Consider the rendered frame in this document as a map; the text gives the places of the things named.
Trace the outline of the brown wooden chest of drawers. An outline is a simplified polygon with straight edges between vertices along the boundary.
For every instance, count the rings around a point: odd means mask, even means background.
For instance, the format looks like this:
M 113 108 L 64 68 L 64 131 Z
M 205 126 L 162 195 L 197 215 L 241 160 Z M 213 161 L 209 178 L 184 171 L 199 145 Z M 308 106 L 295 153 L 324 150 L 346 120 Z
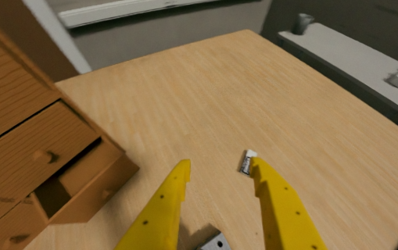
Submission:
M 64 163 L 62 163 L 59 167 L 57 167 L 55 170 L 53 170 L 47 177 L 45 177 L 42 181 L 40 181 L 37 185 L 35 185 L 33 188 L 31 188 L 24 196 L 22 196 L 20 199 L 18 198 L 4 198 L 0 197 L 0 201 L 4 202 L 13 202 L 13 205 L 11 205 L 4 213 L 0 215 L 0 219 L 7 213 L 9 212 L 13 207 L 15 207 L 18 203 L 31 203 L 28 195 L 35 190 L 38 186 L 40 186 L 43 182 L 45 182 L 51 175 L 53 175 L 57 170 L 59 170 L 62 166 L 64 166 L 67 162 L 69 162 L 75 155 L 77 155 L 80 151 L 82 151 L 84 148 L 86 148 L 89 144 L 91 144 L 97 137 L 102 135 L 106 140 L 108 140 L 111 144 L 113 144 L 116 148 L 118 148 L 123 154 L 125 151 L 118 146 L 112 139 L 110 138 L 103 132 L 101 131 L 98 127 L 95 127 L 93 125 L 93 122 L 90 121 L 79 109 L 74 108 L 73 104 L 68 101 L 66 97 L 64 97 L 57 89 L 54 89 L 51 84 L 29 63 L 26 62 L 23 58 L 21 58 L 18 53 L 16 53 L 16 50 L 8 44 L 6 40 L 3 39 L 2 36 L 0 36 L 0 45 L 14 58 L 16 59 L 23 67 L 25 67 L 53 96 L 41 104 L 35 106 L 34 108 L 30 109 L 29 111 L 25 112 L 23 115 L 15 118 L 13 121 L 7 123 L 5 126 L 0 128 L 0 135 L 6 132 L 8 129 L 14 127 L 21 121 L 25 120 L 27 117 L 31 116 L 32 114 L 36 113 L 38 110 L 46 107 L 48 104 L 54 102 L 56 99 L 61 99 L 70 109 L 91 129 L 93 130 L 97 136 L 94 137 L 91 141 L 89 141 L 84 147 L 82 147 L 80 150 L 78 150 L 76 153 L 74 153 L 71 157 L 68 158 Z

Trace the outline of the black and white eraser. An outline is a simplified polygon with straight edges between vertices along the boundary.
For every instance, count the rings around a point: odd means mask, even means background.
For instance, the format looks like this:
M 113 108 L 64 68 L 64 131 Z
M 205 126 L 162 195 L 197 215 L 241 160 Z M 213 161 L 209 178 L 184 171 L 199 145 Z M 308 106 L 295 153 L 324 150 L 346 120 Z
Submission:
M 250 149 L 247 149 L 246 153 L 245 153 L 245 156 L 244 156 L 244 158 L 242 160 L 242 165 L 241 165 L 241 167 L 239 169 L 239 173 L 244 175 L 244 176 L 246 176 L 246 177 L 249 176 L 249 159 L 250 159 L 251 156 L 256 156 L 256 152 L 254 152 L 254 151 L 252 151 Z

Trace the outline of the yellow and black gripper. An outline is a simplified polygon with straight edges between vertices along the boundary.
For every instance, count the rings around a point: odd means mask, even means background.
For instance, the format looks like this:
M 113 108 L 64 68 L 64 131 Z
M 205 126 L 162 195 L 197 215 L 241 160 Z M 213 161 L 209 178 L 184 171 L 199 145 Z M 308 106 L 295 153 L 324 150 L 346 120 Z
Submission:
M 191 160 L 167 175 L 113 250 L 177 250 L 181 202 L 190 182 Z M 267 162 L 251 156 L 265 250 L 328 250 L 296 190 Z

